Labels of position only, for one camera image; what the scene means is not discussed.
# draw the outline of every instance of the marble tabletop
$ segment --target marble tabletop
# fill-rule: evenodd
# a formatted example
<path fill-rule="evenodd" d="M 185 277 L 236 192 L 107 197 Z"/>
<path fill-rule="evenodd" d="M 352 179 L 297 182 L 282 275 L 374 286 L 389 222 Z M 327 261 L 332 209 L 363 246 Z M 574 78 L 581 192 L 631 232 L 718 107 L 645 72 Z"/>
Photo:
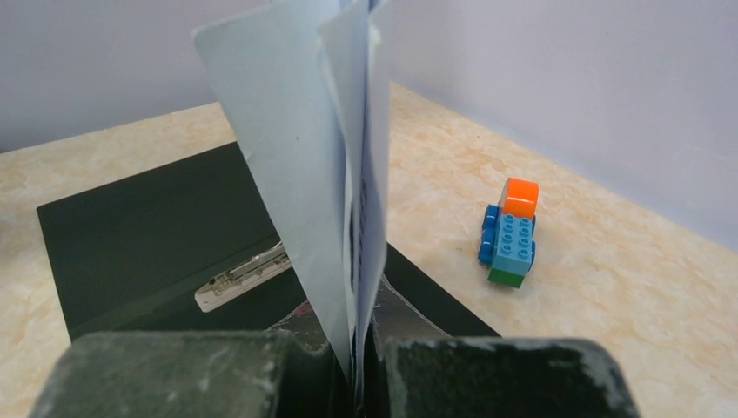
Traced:
<path fill-rule="evenodd" d="M 25 416 L 69 346 L 37 206 L 234 140 L 217 104 L 0 154 L 0 416 Z M 505 336 L 583 337 L 643 416 L 738 416 L 738 256 L 399 86 L 389 241 Z M 533 270 L 486 281 L 480 222 L 540 184 Z"/>

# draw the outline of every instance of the building block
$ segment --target building block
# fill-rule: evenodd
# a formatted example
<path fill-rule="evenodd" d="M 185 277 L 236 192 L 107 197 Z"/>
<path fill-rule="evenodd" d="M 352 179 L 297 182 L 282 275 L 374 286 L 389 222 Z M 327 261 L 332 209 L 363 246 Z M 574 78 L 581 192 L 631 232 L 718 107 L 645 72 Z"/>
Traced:
<path fill-rule="evenodd" d="M 494 247 L 494 237 L 497 231 L 497 218 L 499 217 L 500 209 L 495 205 L 489 205 L 486 207 L 485 218 L 482 221 L 482 235 L 480 238 L 480 251 L 477 254 L 477 258 L 480 260 L 480 264 L 484 266 L 492 265 L 492 250 Z"/>
<path fill-rule="evenodd" d="M 491 281 L 492 283 L 498 283 L 518 289 L 520 289 L 520 286 L 523 284 L 523 280 L 525 278 L 526 276 L 508 273 L 502 270 L 498 270 L 494 267 L 489 269 L 489 275 L 487 276 L 487 280 Z"/>
<path fill-rule="evenodd" d="M 538 184 L 532 181 L 507 179 L 498 206 L 502 214 L 532 220 L 538 205 L 538 191 Z"/>
<path fill-rule="evenodd" d="M 492 268 L 525 275 L 533 264 L 533 222 L 501 215 L 492 253 Z"/>

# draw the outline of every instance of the metal clip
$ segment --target metal clip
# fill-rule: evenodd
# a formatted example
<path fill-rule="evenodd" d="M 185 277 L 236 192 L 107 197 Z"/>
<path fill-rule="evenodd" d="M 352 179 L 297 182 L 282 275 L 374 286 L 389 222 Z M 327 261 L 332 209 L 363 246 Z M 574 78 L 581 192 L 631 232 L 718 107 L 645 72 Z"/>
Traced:
<path fill-rule="evenodd" d="M 195 301 L 208 313 L 290 268 L 292 263 L 280 241 L 245 263 L 213 276 L 195 292 Z"/>

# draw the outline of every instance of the wall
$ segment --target wall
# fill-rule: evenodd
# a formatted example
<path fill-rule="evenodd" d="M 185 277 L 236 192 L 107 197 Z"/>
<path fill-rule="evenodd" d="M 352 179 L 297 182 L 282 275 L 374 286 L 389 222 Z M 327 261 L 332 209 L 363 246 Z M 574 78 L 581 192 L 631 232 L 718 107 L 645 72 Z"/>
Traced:
<path fill-rule="evenodd" d="M 401 0 L 398 81 L 738 247 L 738 2 Z"/>
<path fill-rule="evenodd" d="M 0 2 L 0 152 L 215 101 L 192 30 L 265 3 Z"/>

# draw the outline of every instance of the paper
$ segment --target paper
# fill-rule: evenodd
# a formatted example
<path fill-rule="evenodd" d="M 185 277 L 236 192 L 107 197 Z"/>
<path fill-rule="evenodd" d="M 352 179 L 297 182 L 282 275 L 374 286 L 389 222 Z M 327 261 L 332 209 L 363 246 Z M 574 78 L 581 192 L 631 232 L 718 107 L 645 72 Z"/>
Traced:
<path fill-rule="evenodd" d="M 266 209 L 359 398 L 386 259 L 389 5 L 280 0 L 195 35 Z"/>

